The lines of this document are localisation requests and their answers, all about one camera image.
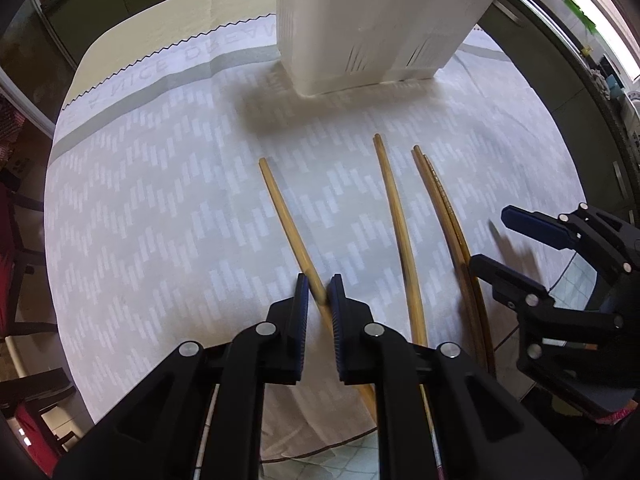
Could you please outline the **dark kitchen counter cabinet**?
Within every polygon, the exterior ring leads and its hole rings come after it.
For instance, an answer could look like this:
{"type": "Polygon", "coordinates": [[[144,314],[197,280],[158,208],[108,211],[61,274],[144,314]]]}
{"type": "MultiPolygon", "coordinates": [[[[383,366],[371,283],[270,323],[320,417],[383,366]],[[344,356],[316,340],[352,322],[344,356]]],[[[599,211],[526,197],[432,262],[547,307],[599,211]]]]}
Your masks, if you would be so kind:
{"type": "Polygon", "coordinates": [[[530,0],[494,0],[478,24],[547,107],[587,203],[637,222],[639,163],[620,112],[562,32],[530,0]]]}

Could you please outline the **dark ridged wooden chopstick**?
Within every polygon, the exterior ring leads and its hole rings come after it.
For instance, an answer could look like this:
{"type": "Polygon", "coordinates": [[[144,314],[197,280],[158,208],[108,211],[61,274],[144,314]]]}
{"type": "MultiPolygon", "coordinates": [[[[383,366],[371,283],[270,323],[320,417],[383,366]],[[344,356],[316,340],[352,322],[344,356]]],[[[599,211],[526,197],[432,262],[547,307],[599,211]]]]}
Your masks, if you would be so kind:
{"type": "Polygon", "coordinates": [[[434,207],[438,212],[444,214],[440,225],[445,233],[451,257],[452,260],[454,260],[454,267],[459,272],[461,278],[463,297],[469,303],[469,312],[473,322],[474,334],[480,343],[480,351],[484,354],[483,363],[488,373],[491,374],[491,376],[496,376],[496,358],[489,327],[488,311],[483,293],[480,290],[480,282],[469,267],[471,260],[469,246],[466,244],[462,227],[454,212],[454,208],[452,208],[442,180],[439,179],[439,175],[428,157],[425,154],[423,154],[422,157],[426,166],[427,191],[430,195],[434,195],[432,198],[434,207]]]}

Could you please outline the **white grey patterned tablecloth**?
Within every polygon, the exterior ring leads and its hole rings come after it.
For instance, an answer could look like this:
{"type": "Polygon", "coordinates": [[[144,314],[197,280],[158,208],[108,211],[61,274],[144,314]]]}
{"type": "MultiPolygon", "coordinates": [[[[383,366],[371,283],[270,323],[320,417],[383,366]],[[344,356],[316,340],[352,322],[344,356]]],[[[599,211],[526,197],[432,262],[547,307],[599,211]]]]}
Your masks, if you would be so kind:
{"type": "Polygon", "coordinates": [[[304,98],[275,28],[260,16],[156,52],[58,118],[44,242],[62,345],[93,420],[180,342],[222,344],[292,294],[299,267],[261,159],[322,281],[341,274],[348,296],[408,333],[382,138],[432,344],[474,348],[413,148],[435,166],[472,252],[546,285],[570,261],[501,224],[506,205],[559,214],[585,194],[548,110],[484,32],[432,79],[304,98]]]}

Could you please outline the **white slotted utensil holder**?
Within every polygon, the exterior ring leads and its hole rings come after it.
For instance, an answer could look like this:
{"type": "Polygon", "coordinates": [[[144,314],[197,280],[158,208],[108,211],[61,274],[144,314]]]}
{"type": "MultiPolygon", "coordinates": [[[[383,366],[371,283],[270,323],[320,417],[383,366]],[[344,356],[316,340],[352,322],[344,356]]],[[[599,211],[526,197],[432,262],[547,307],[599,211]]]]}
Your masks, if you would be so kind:
{"type": "Polygon", "coordinates": [[[492,0],[277,0],[281,62],[302,96],[431,78],[492,0]]]}

